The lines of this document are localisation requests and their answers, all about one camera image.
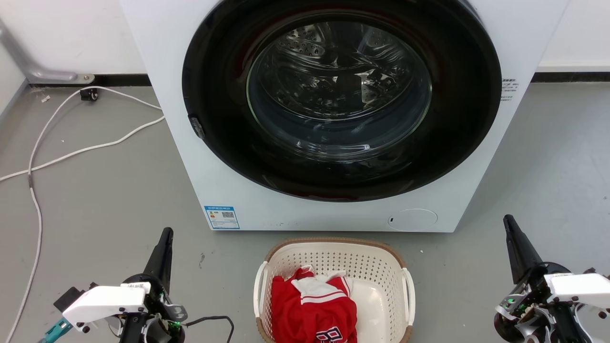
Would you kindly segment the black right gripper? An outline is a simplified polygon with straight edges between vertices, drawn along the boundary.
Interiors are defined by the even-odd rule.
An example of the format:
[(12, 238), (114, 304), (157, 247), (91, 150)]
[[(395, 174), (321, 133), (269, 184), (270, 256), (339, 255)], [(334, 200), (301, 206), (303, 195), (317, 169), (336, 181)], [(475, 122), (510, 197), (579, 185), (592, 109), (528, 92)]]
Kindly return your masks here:
[(503, 217), (514, 289), (495, 308), (494, 328), (508, 343), (581, 343), (576, 275), (554, 262), (543, 262), (513, 215)]

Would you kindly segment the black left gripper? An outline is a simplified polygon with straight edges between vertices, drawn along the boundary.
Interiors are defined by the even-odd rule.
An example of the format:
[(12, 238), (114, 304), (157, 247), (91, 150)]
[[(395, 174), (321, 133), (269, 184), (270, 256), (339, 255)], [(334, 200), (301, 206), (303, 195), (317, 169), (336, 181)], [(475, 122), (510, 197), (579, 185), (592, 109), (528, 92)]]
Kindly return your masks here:
[(143, 297), (143, 305), (136, 311), (122, 311), (119, 333), (120, 343), (183, 343), (186, 338), (182, 322), (186, 310), (172, 304), (169, 298), (173, 260), (174, 232), (165, 227), (154, 247), (143, 273), (133, 275), (122, 283), (128, 286), (146, 286), (150, 291)]

